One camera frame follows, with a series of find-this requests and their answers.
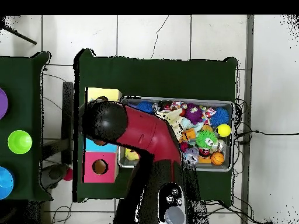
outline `purple plush toy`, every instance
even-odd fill
[[[201,117],[203,115],[203,112],[199,108],[199,106],[193,103],[188,103],[187,106],[188,108],[186,109],[184,117],[190,120],[194,125],[196,125],[198,122],[202,122],[203,119]]]

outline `green table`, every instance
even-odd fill
[[[0,166],[9,169],[15,178],[11,200],[51,200],[40,185],[41,161],[41,69],[49,53],[40,52],[32,58],[0,57],[0,88],[5,91],[9,108],[0,120]],[[12,153],[7,145],[14,130],[27,131],[32,148],[24,155]]]
[[[75,100],[84,103],[85,88],[118,89],[123,96],[172,97],[185,99],[235,101],[235,58],[224,61],[193,59],[191,61],[144,60],[95,57],[89,49],[81,50],[74,61]],[[83,137],[74,144],[73,199],[124,198],[131,169],[120,169],[114,184],[81,183]],[[203,200],[231,203],[231,171],[198,171]]]

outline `gray bin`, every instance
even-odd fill
[[[158,98],[158,97],[138,97],[138,96],[124,96],[121,99],[123,104],[134,104],[137,105],[140,101],[146,100],[148,102],[159,102],[160,100],[171,100],[184,103],[194,103],[197,105],[207,106],[207,107],[222,107],[228,111],[230,115],[230,121],[228,125],[231,127],[231,135],[227,138],[221,138],[227,144],[226,150],[224,150],[224,163],[220,166],[215,166],[213,164],[198,163],[196,165],[197,171],[209,171],[209,172],[227,172],[231,170],[233,165],[233,154],[234,154],[234,118],[235,118],[235,104],[231,101],[218,101],[218,100],[195,100],[195,99],[174,99],[174,98]],[[129,161],[125,157],[125,148],[119,146],[118,159],[119,166],[121,167],[134,167],[138,161]]]

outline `orange basketball toy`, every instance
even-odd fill
[[[224,162],[224,155],[220,152],[214,152],[211,155],[212,164],[214,165],[221,165]]]

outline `pink cube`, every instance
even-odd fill
[[[103,160],[107,164],[105,173],[97,174],[93,171],[93,163],[97,160]],[[84,166],[84,183],[114,183],[119,172],[116,152],[86,151],[82,166]]]

